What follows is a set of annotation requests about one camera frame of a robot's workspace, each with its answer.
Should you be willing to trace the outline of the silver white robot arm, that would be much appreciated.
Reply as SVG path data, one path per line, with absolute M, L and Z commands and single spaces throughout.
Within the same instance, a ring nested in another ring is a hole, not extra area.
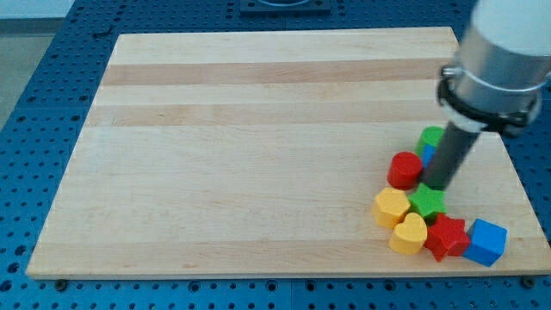
M 550 0 L 479 0 L 436 98 L 449 122 L 421 181 L 448 187 L 483 132 L 516 138 L 550 78 Z

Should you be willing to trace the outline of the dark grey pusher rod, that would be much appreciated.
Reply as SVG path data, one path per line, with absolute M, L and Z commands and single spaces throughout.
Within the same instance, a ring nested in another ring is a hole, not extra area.
M 468 132 L 449 122 L 421 182 L 431 189 L 445 190 L 479 136 L 480 132 Z

